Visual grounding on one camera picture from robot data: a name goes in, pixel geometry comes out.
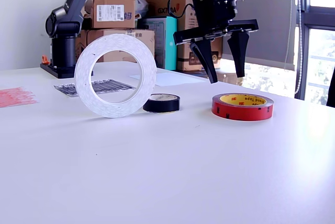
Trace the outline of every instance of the robotic arm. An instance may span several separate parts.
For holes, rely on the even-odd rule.
[[[180,18],[171,12],[170,1],[167,7],[169,14]],[[176,45],[191,43],[190,48],[199,58],[211,83],[216,83],[218,80],[211,56],[210,42],[227,35],[231,35],[228,44],[234,58],[237,77],[244,77],[249,31],[258,30],[258,23],[257,20],[231,21],[236,17],[236,2],[237,0],[193,0],[193,5],[188,5],[194,8],[199,27],[174,34]]]
[[[54,9],[46,21],[46,31],[51,38],[51,63],[41,68],[59,79],[74,77],[75,38],[81,31],[81,9],[86,0],[66,0]]]
[[[85,1],[66,0],[63,6],[51,12],[46,21],[46,31],[52,40],[52,61],[50,65],[41,64],[41,67],[59,79],[74,76],[75,38],[81,31],[83,22],[81,9]],[[170,11],[170,1],[169,14],[180,18]],[[193,5],[187,6],[194,8],[199,27],[174,34],[176,45],[190,43],[191,50],[199,58],[211,83],[217,82],[217,75],[210,42],[226,35],[231,35],[228,43],[235,61],[237,76],[244,76],[249,31],[258,30],[258,24],[256,20],[231,21],[237,13],[236,2],[237,0],[193,0]]]

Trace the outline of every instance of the yellow tape core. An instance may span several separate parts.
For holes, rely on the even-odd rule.
[[[240,105],[240,106],[253,106],[253,105],[266,104],[266,100],[262,97],[241,95],[241,94],[225,95],[222,96],[220,100],[230,105]]]

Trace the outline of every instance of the tape roll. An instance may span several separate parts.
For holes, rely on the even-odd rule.
[[[273,100],[251,94],[222,94],[213,97],[212,112],[221,117],[241,121],[260,121],[273,115]]]
[[[91,72],[96,61],[110,51],[124,51],[140,65],[139,86],[130,98],[110,103],[96,95],[92,88]],[[140,109],[151,96],[156,80],[156,64],[148,47],[140,40],[123,34],[113,34],[93,41],[78,59],[74,78],[75,87],[83,103],[96,114],[107,118],[128,116]]]
[[[150,113],[172,113],[180,110],[180,97],[171,94],[152,94],[143,106]]]

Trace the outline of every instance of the teal box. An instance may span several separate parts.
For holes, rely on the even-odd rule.
[[[139,20],[141,28],[155,31],[155,60],[158,68],[174,71],[177,68],[177,46],[173,34],[177,31],[177,19],[153,17]]]

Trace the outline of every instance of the orange object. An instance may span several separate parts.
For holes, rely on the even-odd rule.
[[[46,55],[42,56],[42,64],[50,64],[48,57]]]

